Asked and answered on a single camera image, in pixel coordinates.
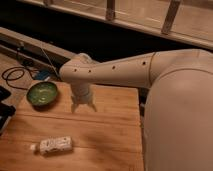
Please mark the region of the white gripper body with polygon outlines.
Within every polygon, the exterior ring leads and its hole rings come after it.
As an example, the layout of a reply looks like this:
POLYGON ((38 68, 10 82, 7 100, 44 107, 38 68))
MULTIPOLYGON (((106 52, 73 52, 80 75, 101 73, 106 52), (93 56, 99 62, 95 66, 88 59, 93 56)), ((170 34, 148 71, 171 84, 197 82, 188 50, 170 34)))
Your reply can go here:
POLYGON ((88 104, 93 99, 93 93, 88 83, 72 84, 72 100, 76 104, 88 104))

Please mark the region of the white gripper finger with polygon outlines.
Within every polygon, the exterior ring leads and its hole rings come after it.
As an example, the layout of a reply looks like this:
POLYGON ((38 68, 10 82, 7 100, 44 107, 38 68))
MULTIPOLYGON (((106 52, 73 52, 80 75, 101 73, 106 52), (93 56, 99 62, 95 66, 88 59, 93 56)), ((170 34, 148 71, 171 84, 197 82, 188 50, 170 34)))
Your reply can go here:
POLYGON ((78 103, 72 103, 71 105, 71 112, 75 113, 76 109, 78 108, 79 104, 78 103))
POLYGON ((95 112, 97 112, 97 108, 93 102, 89 102, 88 106, 91 107, 95 112))

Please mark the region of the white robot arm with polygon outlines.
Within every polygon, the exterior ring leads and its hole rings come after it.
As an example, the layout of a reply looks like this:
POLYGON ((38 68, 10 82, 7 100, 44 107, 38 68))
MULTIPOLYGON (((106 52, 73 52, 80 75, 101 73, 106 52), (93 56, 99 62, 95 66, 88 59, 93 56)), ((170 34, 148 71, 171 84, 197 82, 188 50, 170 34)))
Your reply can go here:
POLYGON ((152 52, 94 63, 80 53, 59 70, 73 105, 92 102, 91 84, 147 88, 145 171, 213 171, 213 53, 152 52))

